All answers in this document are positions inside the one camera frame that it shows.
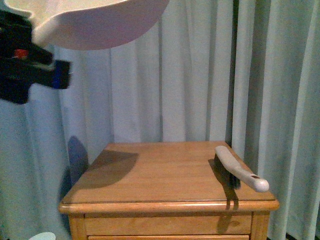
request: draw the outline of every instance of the white curtain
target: white curtain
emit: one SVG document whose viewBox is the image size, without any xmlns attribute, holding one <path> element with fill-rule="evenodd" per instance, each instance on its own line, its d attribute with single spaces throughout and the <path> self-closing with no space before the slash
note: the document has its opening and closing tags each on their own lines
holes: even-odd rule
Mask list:
<svg viewBox="0 0 320 240">
<path fill-rule="evenodd" d="M 0 101 L 3 239 L 46 231 L 70 239 L 57 206 L 109 142 L 225 140 L 280 201 L 268 236 L 313 240 L 319 5 L 171 0 L 159 23 L 126 45 L 55 47 L 57 59 L 72 62 L 70 88 L 34 85 L 25 105 Z"/>
</svg>

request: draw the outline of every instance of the red button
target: red button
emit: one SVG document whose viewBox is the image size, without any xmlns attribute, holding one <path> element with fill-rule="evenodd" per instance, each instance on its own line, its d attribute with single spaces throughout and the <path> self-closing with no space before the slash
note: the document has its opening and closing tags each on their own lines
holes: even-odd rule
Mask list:
<svg viewBox="0 0 320 240">
<path fill-rule="evenodd" d="M 14 56 L 18 59 L 26 59 L 29 54 L 28 50 L 16 49 L 14 50 Z"/>
</svg>

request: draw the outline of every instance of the nightstand top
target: nightstand top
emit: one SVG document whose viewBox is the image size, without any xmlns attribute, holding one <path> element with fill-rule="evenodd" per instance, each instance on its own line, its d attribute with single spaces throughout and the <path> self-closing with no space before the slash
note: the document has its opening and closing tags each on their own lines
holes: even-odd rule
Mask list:
<svg viewBox="0 0 320 240">
<path fill-rule="evenodd" d="M 223 141 L 109 144 L 63 198 L 62 213 L 257 211 L 279 203 L 241 183 L 229 189 L 215 169 Z M 235 158 L 248 167 L 232 151 Z"/>
</svg>

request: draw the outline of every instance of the wooden surface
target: wooden surface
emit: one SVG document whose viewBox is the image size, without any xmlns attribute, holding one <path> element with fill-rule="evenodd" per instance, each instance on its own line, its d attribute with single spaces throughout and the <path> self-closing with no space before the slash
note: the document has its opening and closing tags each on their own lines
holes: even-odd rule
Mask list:
<svg viewBox="0 0 320 240">
<path fill-rule="evenodd" d="M 274 210 L 270 192 L 229 189 L 214 162 L 225 142 L 113 143 L 60 204 L 62 213 Z M 244 163 L 231 150 L 235 158 Z"/>
<path fill-rule="evenodd" d="M 89 236 L 89 240 L 249 240 L 248 235 L 224 236 Z"/>
<path fill-rule="evenodd" d="M 269 215 L 269 211 L 253 212 L 250 240 L 267 239 Z"/>
<path fill-rule="evenodd" d="M 163 214 L 148 216 L 85 216 L 87 235 L 227 235 L 249 234 L 252 214 Z"/>
<path fill-rule="evenodd" d="M 83 214 L 69 215 L 72 240 L 87 240 L 85 218 Z"/>
</svg>

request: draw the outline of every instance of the drawer front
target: drawer front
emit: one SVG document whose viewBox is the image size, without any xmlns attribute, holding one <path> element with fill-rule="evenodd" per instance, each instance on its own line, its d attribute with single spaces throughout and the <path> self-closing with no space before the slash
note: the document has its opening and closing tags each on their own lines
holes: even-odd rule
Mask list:
<svg viewBox="0 0 320 240">
<path fill-rule="evenodd" d="M 86 215 L 88 236 L 130 235 L 245 235 L 251 232 L 251 214 L 104 217 Z"/>
<path fill-rule="evenodd" d="M 89 236 L 89 240 L 249 240 L 249 235 L 216 236 Z"/>
</svg>

